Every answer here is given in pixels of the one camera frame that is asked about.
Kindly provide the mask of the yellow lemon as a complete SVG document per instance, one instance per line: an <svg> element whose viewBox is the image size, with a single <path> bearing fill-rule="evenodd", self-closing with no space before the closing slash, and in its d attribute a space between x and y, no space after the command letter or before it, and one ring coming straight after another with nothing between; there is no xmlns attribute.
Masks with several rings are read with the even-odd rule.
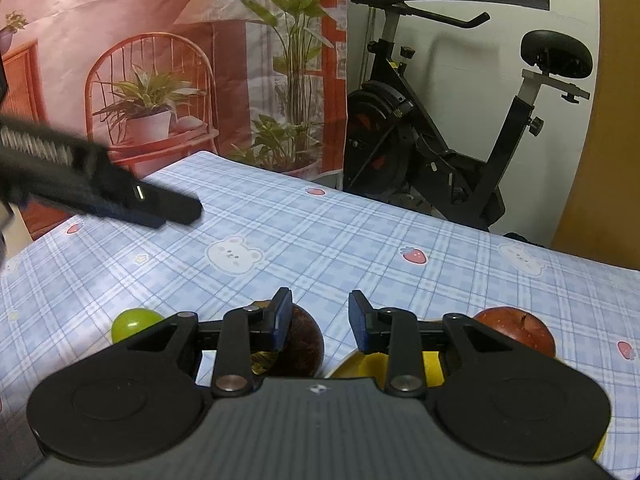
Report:
<svg viewBox="0 0 640 480"><path fill-rule="evenodd" d="M429 387L439 387L444 381L444 373L437 351L422 353L425 377ZM371 377L378 388L384 389L388 356L384 353L363 354L359 350L350 352L346 358L329 372L328 378Z"/></svg>

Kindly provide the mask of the dark purple mangosteen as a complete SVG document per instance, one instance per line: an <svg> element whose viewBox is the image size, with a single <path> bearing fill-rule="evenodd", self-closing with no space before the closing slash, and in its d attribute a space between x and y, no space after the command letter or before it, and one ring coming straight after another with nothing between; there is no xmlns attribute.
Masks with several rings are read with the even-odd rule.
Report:
<svg viewBox="0 0 640 480"><path fill-rule="evenodd" d="M314 318L297 304L285 342L277 352L255 352L250 356L257 377L313 378L324 359L324 341Z"/></svg>

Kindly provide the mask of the green apple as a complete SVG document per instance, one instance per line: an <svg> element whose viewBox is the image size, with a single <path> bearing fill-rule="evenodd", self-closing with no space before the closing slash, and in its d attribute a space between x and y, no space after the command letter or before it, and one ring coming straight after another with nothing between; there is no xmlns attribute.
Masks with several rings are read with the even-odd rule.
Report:
<svg viewBox="0 0 640 480"><path fill-rule="evenodd" d="M132 335L146 330L156 323L162 322L163 315L145 308L134 308L122 311L116 316L111 327L111 340L117 344Z"/></svg>

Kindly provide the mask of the red apple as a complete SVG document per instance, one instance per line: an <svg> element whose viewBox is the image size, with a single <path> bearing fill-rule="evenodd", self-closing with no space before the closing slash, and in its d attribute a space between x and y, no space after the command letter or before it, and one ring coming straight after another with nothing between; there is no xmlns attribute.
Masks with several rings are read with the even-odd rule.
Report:
<svg viewBox="0 0 640 480"><path fill-rule="evenodd" d="M514 307L494 307L478 312L473 318L545 356L556 356L552 333L540 318L529 312Z"/></svg>

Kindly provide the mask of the blue plaid tablecloth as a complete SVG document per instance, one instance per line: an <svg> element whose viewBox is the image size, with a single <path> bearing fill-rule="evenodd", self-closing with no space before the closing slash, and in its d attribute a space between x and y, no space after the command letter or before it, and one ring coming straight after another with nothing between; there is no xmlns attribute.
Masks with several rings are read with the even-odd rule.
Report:
<svg viewBox="0 0 640 480"><path fill-rule="evenodd" d="M120 312L204 320L291 289L318 323L325 368L355 349L347 297L419 318L510 306L549 327L558 357L612 403L600 461L639 473L639 274L201 152L154 183L194 193L193 228L74 217L1 272L1 474L40 459L25 408L40 380L106 347Z"/></svg>

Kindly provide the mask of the printed pink backdrop cloth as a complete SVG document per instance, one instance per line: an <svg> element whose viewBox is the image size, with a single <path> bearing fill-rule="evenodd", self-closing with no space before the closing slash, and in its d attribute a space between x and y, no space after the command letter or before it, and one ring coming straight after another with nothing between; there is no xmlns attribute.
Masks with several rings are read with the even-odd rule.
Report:
<svg viewBox="0 0 640 480"><path fill-rule="evenodd" d="M209 151L335 182L346 32L346 0L1 0L1 109L140 177Z"/></svg>

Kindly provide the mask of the black exercise bike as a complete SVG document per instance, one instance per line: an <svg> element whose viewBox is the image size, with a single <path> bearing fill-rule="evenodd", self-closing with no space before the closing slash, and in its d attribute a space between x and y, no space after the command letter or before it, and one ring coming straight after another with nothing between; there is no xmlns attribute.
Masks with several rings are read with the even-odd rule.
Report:
<svg viewBox="0 0 640 480"><path fill-rule="evenodd" d="M580 40L549 29L526 32L520 57L526 63L488 159L450 148L405 76L416 51L396 47L398 22L404 16L461 29L487 23L482 12L470 20L410 6L409 0L349 0L384 12L382 34L367 45L373 56L370 76L347 97L343 188L347 193L417 210L430 206L451 222L488 231L506 212L499 188L524 133L541 133L535 116L539 90L561 91L565 101L588 100L576 86L589 77L593 59Z"/></svg>

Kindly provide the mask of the wooden door panel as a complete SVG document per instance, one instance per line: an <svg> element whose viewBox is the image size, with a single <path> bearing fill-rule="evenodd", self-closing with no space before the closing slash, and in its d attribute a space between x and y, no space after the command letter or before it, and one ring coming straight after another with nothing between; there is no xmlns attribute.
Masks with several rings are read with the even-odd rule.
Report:
<svg viewBox="0 0 640 480"><path fill-rule="evenodd" d="M639 0L600 0L596 92L552 248L639 267Z"/></svg>

